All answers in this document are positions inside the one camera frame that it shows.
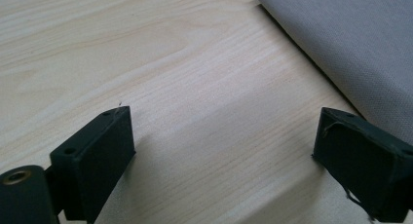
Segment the wooden table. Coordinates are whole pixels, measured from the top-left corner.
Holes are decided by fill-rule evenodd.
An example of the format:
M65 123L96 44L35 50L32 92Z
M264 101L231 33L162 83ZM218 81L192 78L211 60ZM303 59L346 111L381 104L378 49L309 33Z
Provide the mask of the wooden table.
M257 0L0 0L0 94L1 172L131 107L96 223L368 223L311 159L354 110Z

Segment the gray cloth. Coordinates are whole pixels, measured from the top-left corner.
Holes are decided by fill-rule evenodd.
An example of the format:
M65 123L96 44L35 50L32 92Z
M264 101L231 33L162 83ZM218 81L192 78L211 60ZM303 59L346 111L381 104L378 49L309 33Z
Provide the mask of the gray cloth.
M413 144L413 0L259 0L372 124Z

